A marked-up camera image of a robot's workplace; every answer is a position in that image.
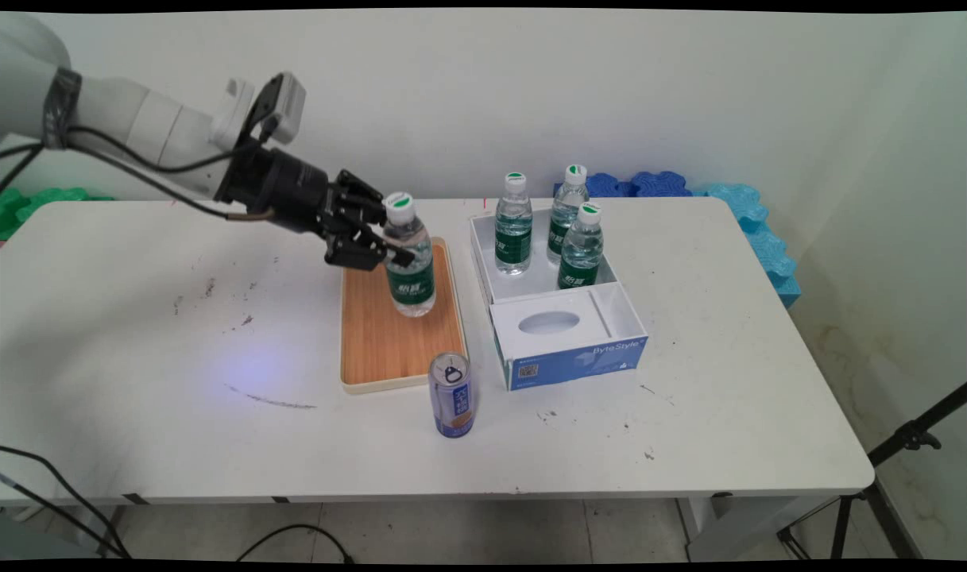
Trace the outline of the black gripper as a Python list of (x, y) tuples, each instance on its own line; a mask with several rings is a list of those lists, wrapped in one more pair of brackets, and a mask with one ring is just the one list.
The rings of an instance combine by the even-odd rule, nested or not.
[(367, 224), (385, 224), (384, 196), (352, 172), (334, 179), (319, 168), (279, 149), (264, 146), (230, 160), (217, 191), (220, 203), (240, 203), (248, 214), (268, 215), (269, 223), (297, 233), (324, 235), (329, 265), (373, 271), (393, 263), (407, 268), (416, 260), (409, 249), (386, 242), (370, 230), (342, 233), (335, 220), (335, 195)]

